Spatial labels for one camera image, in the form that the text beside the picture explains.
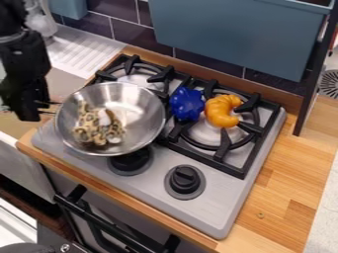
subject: oven door handle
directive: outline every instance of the oven door handle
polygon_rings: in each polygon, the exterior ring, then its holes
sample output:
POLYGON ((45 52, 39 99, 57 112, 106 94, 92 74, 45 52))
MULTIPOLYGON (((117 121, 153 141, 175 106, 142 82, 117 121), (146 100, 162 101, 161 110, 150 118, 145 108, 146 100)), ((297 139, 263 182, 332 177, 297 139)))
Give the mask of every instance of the oven door handle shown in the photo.
MULTIPOLYGON (((133 251, 136 252, 140 252, 140 253, 164 253, 164 252, 175 252, 176 248, 178 247, 179 243, 180 243, 180 239, 176 236, 174 236, 174 240, 173 235, 170 236, 169 240, 171 242, 174 242, 175 247, 173 246, 173 243, 170 243, 171 246, 168 247, 166 243, 164 246, 162 246, 161 244, 159 244, 158 242, 152 240, 151 238, 149 238, 149 241, 152 241, 154 243, 151 243, 151 245, 149 245, 150 243, 148 242, 143 242, 143 241, 139 241, 139 239, 137 239, 135 236, 128 234, 127 232, 119 229, 116 225, 111 224, 109 222, 107 222, 106 220, 104 220, 103 218, 95 215, 94 213, 92 213, 89 209, 88 204, 86 204, 85 201, 82 201, 81 198, 82 196, 87 192, 87 189, 82 186, 82 185, 78 185, 70 194, 68 197, 64 197, 61 194, 56 194, 54 196, 54 200, 56 203, 58 203, 62 208, 82 217, 84 220, 86 220, 88 222, 88 224, 90 224, 90 228, 94 228, 94 235, 95 237, 98 236, 100 237, 98 241, 99 243, 102 243, 102 245, 105 245, 105 247, 110 247, 112 246, 112 243, 110 241, 108 241, 105 237, 103 237, 102 233, 100 232, 100 230, 108 233, 109 235, 113 236, 114 238, 118 239, 122 244, 126 245, 128 249, 131 249, 133 251)), ((114 248, 109 250, 115 250, 117 251, 116 247, 119 247, 117 245, 114 245, 114 248)))

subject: teal cabinet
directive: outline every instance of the teal cabinet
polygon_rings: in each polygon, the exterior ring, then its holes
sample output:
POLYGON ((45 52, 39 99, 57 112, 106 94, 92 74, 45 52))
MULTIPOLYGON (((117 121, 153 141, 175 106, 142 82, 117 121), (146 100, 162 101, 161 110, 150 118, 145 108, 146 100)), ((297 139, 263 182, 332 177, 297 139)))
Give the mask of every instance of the teal cabinet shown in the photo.
POLYGON ((149 0, 159 42, 293 81, 328 6, 295 0, 149 0))
POLYGON ((49 0, 52 13, 80 20, 87 14, 87 0, 49 0))

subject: croissant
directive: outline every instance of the croissant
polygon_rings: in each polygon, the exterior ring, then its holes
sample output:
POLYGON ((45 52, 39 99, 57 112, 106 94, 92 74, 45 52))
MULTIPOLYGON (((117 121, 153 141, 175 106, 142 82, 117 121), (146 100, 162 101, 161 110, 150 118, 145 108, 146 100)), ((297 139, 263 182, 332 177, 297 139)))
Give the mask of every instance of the croissant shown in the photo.
POLYGON ((233 108, 241 105, 235 95, 221 95, 207 100, 205 114, 208 121, 216 127, 235 127, 239 123, 237 116, 231 116, 233 108))

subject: blue plush toy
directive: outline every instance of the blue plush toy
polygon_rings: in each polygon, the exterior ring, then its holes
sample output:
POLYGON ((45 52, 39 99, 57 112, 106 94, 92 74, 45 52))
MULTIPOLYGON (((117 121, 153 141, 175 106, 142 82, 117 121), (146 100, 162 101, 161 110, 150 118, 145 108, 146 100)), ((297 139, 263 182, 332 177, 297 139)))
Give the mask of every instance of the blue plush toy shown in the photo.
POLYGON ((197 121, 205 109, 202 92, 185 87, 178 88, 169 103, 173 115, 179 121, 197 121))

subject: toy stove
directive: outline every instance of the toy stove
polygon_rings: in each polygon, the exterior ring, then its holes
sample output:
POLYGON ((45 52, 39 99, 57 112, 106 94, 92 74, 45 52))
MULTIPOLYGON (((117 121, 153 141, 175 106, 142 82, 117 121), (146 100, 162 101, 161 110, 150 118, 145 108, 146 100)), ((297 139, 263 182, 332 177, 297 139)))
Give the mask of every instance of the toy stove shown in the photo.
POLYGON ((163 102, 167 123, 153 143, 114 158, 86 156, 65 146, 49 122, 34 136, 33 145, 213 238, 224 238, 283 126, 285 110, 258 93, 195 78, 137 55, 120 55, 90 85, 112 81, 146 87, 163 102), (204 113, 196 122, 176 120, 169 99, 179 87, 202 91, 204 100, 238 96, 242 105, 233 113, 240 123, 215 127, 204 113))

